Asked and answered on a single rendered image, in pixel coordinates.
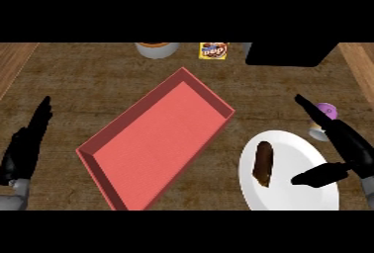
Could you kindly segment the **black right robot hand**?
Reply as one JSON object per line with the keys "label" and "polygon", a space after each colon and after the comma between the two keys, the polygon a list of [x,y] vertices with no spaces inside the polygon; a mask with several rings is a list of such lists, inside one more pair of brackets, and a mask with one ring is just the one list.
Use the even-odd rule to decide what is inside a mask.
{"label": "black right robot hand", "polygon": [[295,102],[320,126],[342,163],[322,163],[294,176],[291,184],[307,185],[313,188],[323,187],[344,179],[348,170],[360,179],[374,176],[374,146],[347,123],[332,120],[301,95],[295,96]]}

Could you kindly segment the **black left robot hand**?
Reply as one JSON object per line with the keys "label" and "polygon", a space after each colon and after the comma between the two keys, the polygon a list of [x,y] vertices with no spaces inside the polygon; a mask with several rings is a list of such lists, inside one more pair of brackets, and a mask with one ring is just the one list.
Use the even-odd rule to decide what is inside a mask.
{"label": "black left robot hand", "polygon": [[39,146],[53,116],[50,97],[35,109],[29,124],[11,135],[0,163],[0,185],[8,186],[16,180],[29,180],[36,168]]}

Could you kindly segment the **white round plate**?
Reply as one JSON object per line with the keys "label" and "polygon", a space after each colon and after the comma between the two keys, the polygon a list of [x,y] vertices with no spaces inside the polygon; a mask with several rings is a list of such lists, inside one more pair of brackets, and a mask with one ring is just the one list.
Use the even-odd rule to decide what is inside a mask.
{"label": "white round plate", "polygon": [[[273,148],[270,184],[261,186],[252,176],[257,145],[267,141]],[[291,179],[325,159],[310,143],[295,134],[282,130],[260,132],[242,149],[237,178],[242,196],[251,211],[336,211],[336,184],[320,188],[292,185]]]}

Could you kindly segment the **brown sweet potato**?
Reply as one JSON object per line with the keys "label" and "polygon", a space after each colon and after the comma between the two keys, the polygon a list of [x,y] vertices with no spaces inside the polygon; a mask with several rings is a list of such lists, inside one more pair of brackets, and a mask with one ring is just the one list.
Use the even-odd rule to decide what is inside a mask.
{"label": "brown sweet potato", "polygon": [[252,176],[263,187],[268,187],[273,167],[273,148],[267,141],[257,145]]}

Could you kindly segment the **red shallow cardboard box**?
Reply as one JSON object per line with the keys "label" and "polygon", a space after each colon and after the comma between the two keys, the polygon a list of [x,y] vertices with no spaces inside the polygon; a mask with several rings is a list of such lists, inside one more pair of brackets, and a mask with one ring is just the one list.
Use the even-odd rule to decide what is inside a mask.
{"label": "red shallow cardboard box", "polygon": [[175,181],[234,110],[178,69],[75,153],[115,211],[140,211]]}

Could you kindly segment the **yellow snack box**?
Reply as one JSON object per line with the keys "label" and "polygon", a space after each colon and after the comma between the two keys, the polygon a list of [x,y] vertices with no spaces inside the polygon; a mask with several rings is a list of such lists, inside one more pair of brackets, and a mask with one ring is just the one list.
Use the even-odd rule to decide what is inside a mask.
{"label": "yellow snack box", "polygon": [[200,42],[197,44],[197,58],[223,60],[227,54],[227,42]]}

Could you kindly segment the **black appliance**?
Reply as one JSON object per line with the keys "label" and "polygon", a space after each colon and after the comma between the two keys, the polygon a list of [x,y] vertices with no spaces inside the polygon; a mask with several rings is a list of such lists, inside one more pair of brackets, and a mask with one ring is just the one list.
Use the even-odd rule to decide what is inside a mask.
{"label": "black appliance", "polygon": [[316,67],[335,48],[335,42],[245,42],[248,65]]}

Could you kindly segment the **grey round pot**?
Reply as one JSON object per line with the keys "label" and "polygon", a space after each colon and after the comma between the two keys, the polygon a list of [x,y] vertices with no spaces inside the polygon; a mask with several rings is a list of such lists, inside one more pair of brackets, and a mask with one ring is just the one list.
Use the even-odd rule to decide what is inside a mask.
{"label": "grey round pot", "polygon": [[177,42],[135,42],[138,53],[150,59],[168,57],[177,51],[178,46]]}

